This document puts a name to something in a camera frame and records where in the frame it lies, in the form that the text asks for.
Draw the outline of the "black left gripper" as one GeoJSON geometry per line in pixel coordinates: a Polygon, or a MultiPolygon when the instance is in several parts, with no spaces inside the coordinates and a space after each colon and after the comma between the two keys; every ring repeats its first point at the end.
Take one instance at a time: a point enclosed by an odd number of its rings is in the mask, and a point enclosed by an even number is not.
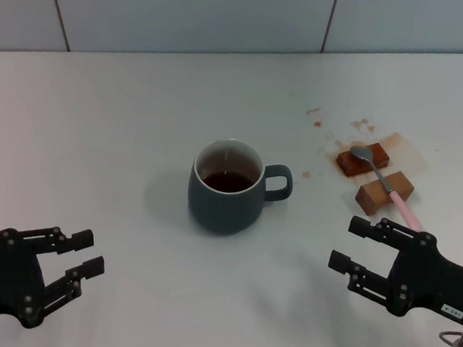
{"type": "Polygon", "coordinates": [[[36,258],[38,253],[77,252],[93,245],[90,229],[72,236],[64,235],[60,227],[0,231],[0,315],[12,315],[23,327],[34,328],[43,318],[82,296],[81,280],[104,273],[102,256],[66,270],[64,277],[45,288],[36,258]]]}

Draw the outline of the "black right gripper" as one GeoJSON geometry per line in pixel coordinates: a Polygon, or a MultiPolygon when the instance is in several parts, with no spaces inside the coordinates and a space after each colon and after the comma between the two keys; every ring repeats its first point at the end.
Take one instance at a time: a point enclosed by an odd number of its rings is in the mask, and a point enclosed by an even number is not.
{"type": "Polygon", "coordinates": [[[386,304],[388,312],[395,316],[404,316],[420,307],[463,324],[463,267],[440,254],[435,237],[387,218],[373,225],[354,216],[348,230],[399,250],[389,280],[343,253],[332,251],[328,267],[349,276],[347,288],[351,292],[377,304],[386,304]],[[388,282],[391,291],[387,299],[388,282]]]}

